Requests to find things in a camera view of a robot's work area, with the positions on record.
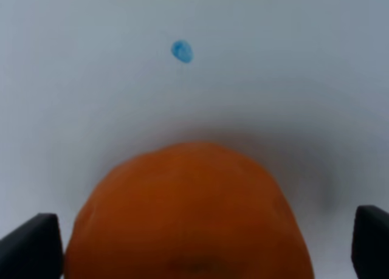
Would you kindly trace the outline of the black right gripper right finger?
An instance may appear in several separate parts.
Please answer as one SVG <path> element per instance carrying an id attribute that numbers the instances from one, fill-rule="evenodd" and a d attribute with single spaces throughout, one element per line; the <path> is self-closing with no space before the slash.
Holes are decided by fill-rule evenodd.
<path id="1" fill-rule="evenodd" d="M 361 205 L 354 218 L 351 261 L 358 278 L 388 279 L 388 213 Z"/>

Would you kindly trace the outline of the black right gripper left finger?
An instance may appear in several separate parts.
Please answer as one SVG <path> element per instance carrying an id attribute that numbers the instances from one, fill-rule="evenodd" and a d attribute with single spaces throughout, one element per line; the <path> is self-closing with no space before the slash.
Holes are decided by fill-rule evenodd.
<path id="1" fill-rule="evenodd" d="M 59 279 L 63 245 L 58 216 L 40 213 L 1 239 L 1 278 Z"/>

